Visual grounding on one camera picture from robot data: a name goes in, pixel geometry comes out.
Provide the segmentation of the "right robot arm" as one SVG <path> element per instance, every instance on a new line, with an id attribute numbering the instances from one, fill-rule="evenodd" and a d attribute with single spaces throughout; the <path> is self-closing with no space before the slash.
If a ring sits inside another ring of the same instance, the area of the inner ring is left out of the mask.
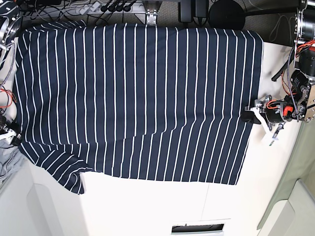
<path id="1" fill-rule="evenodd" d="M 12 52 L 12 59 L 7 75 L 0 80 L 0 96 L 6 99 L 0 103 L 0 139 L 13 146 L 19 146 L 22 138 L 17 131 L 18 125 L 14 119 L 5 116 L 5 112 L 16 102 L 16 98 L 13 92 L 6 89 L 4 85 L 13 74 L 16 53 L 14 38 L 21 22 L 20 7 L 16 1 L 2 0 L 0 2 L 0 63 L 4 64 L 9 52 Z"/>

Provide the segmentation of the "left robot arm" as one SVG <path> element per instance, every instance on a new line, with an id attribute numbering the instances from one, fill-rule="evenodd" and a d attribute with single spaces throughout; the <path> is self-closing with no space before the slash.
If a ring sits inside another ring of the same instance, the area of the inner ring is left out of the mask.
<path id="1" fill-rule="evenodd" d="M 296 11 L 296 38 L 286 63 L 271 79 L 281 79 L 286 96 L 275 100 L 268 95 L 241 112 L 243 121 L 265 125 L 268 131 L 275 124 L 315 118 L 315 2 L 301 0 L 292 10 Z"/>

